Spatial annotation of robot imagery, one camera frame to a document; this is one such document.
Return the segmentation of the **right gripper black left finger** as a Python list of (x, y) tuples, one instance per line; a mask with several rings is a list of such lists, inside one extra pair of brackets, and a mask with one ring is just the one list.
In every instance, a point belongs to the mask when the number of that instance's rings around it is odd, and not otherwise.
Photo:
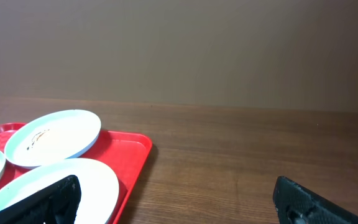
[(80, 182), (68, 175), (1, 210), (0, 224), (74, 224), (80, 201)]

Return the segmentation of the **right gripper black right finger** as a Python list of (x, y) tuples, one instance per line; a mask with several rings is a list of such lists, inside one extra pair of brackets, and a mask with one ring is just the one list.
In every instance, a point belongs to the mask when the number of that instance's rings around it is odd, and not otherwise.
[(358, 216), (285, 176), (277, 178), (273, 203), (280, 224), (358, 224)]

